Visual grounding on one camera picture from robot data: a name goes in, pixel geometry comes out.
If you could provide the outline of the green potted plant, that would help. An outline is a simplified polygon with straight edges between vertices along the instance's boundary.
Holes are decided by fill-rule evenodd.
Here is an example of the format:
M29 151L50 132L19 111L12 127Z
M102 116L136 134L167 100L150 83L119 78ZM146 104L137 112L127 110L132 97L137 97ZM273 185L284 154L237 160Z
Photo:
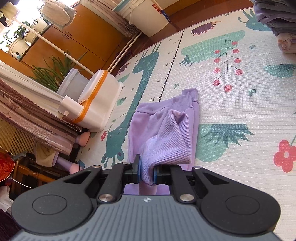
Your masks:
M53 55L44 59L44 63L45 67L33 65L34 76L31 79L54 92L57 92L67 74L77 65L66 56L60 58Z

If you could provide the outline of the white round bin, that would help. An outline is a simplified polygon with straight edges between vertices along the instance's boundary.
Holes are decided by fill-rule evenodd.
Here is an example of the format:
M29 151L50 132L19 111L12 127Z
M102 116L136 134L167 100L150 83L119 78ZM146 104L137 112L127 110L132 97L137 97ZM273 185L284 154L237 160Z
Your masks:
M169 23L152 4L150 0L121 1L113 11L151 37Z

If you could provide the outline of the colourful cartoon play mat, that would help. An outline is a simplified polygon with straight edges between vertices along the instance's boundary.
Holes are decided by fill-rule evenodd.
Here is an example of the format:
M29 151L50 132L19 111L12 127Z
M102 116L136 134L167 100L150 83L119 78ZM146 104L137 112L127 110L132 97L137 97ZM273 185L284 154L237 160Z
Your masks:
M275 233L295 240L295 55L252 9L180 31L129 60L123 90L105 129L93 133L77 162L104 168L127 160L127 121L136 103L159 102L195 88L200 124L195 163L272 195Z

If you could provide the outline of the purple knit sweater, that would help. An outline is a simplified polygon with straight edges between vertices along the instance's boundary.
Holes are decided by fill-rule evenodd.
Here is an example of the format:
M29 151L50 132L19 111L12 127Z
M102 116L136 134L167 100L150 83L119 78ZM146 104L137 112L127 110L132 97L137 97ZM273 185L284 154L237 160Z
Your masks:
M141 180L125 185L127 195L166 195L167 185L154 183L154 167L180 165L191 170L195 162L200 106L198 91L185 89L171 99L140 104L128 129L128 160L141 157Z

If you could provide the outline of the pile of folded clothes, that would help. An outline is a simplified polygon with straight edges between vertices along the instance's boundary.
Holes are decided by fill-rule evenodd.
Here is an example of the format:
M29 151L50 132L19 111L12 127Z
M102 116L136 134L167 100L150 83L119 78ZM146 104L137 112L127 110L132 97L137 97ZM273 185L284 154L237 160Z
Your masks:
M258 22L270 28L281 52L295 53L295 1L252 1Z

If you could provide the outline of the white plastic bucket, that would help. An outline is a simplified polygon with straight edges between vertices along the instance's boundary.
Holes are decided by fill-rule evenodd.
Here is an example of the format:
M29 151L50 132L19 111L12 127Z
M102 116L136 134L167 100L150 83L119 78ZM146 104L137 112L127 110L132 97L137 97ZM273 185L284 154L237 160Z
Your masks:
M63 97L69 96L77 101L88 84L89 79L80 74L78 69L72 68L64 78L57 93Z

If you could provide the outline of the blue white pole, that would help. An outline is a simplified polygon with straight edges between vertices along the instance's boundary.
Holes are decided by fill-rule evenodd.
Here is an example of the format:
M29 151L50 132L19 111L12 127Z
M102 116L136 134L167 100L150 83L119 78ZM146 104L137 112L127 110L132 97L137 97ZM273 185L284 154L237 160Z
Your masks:
M159 14L162 14L166 20L170 23L171 20L170 18L168 17L168 15L165 13L165 11L160 7L160 5L157 3L156 0L152 0L152 6L159 12Z

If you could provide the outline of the white orange storage box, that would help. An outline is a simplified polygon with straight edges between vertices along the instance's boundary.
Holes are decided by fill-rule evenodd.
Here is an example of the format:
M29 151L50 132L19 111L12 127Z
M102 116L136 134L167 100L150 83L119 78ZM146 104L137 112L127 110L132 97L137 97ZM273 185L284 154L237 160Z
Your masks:
M101 132L122 91L119 82L106 70L98 70L83 89L78 100L65 96L58 111L70 123L91 132Z

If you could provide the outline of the pink stool foot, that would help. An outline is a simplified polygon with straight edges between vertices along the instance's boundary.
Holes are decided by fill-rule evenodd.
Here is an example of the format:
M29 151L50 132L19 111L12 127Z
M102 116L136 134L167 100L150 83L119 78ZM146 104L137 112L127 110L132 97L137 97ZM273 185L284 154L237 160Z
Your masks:
M84 132L81 135L78 135L76 137L75 144L78 144L81 147L86 146L86 144L90 138L90 134L91 134L91 132Z

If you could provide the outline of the wooden orange cabinet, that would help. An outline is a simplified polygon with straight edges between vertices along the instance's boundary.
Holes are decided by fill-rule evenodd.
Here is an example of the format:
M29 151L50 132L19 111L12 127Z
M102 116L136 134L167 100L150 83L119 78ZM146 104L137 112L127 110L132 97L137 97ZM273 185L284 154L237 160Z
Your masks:
M75 6L77 15L74 22L63 30L49 27L43 36L78 60L92 72L107 69L119 51L128 42L128 38L115 27L96 15L82 4ZM52 66L52 57L65 56L41 39L17 60L1 51L1 61L28 77L33 76L33 67Z

